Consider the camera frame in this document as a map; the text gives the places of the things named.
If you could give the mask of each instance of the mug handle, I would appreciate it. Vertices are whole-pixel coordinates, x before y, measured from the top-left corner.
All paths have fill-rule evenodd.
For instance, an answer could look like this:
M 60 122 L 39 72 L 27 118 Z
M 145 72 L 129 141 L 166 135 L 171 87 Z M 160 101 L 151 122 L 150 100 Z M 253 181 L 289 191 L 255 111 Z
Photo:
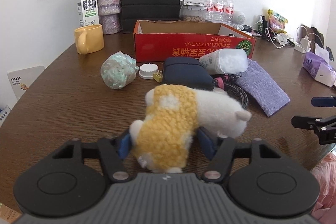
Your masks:
M 87 32 L 82 32 L 78 38 L 78 49 L 81 54 L 88 54 L 89 49 L 86 47 L 86 35 Z

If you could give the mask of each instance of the wooden table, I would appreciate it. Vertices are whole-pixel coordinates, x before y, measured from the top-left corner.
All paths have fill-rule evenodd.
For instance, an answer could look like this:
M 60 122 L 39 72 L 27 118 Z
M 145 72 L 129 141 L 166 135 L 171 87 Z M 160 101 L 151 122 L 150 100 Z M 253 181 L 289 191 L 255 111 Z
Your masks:
M 144 95 L 157 82 L 137 76 L 121 90 L 108 88 L 100 76 L 100 67 L 117 51 L 134 57 L 132 34 L 105 36 L 105 48 L 87 56 L 77 54 L 72 45 L 15 105 L 0 128 L 0 202 L 18 210 L 12 191 L 16 178 L 66 140 L 79 137 L 84 142 L 93 142 L 103 136 L 116 136 L 135 119 L 144 118 Z M 335 92 L 313 80 L 301 68 L 303 58 L 304 55 L 292 47 L 276 49 L 266 41 L 257 41 L 253 60 L 271 75 L 291 101 L 267 118 L 251 100 L 248 110 L 252 112 L 252 119 L 239 141 L 263 138 L 305 168 L 312 169 L 334 145 L 320 146 L 312 131 L 293 128 L 291 118 L 294 115 L 331 116 L 333 109 L 314 108 L 310 100 Z M 195 141 L 186 171 L 201 173 L 207 162 Z M 97 160 L 87 163 L 98 168 Z M 141 171 L 131 155 L 125 165 L 130 173 Z

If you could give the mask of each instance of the green label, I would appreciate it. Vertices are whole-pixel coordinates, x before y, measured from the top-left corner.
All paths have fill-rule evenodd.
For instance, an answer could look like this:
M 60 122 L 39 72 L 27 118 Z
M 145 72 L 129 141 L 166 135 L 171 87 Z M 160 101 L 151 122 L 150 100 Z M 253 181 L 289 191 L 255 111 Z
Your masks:
M 97 13 L 93 13 L 93 14 L 88 14 L 88 15 L 85 15 L 85 17 L 91 17 L 91 16 L 95 16 Z

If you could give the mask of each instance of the yellow mug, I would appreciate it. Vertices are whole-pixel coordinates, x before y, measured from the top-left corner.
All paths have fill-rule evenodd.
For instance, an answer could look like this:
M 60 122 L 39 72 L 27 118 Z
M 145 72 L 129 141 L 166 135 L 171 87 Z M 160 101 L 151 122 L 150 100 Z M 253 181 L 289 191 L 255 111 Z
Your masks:
M 100 51 L 104 47 L 102 25 L 90 25 L 75 30 L 76 48 L 79 54 Z

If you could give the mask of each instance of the white bottle cap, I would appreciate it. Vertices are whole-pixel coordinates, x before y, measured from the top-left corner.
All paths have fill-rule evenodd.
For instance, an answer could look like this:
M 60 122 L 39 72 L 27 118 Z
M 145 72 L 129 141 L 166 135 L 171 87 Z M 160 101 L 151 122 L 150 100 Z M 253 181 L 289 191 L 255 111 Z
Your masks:
M 159 68 L 155 64 L 143 64 L 140 66 L 139 76 L 143 79 L 153 79 L 153 74 L 158 71 Z

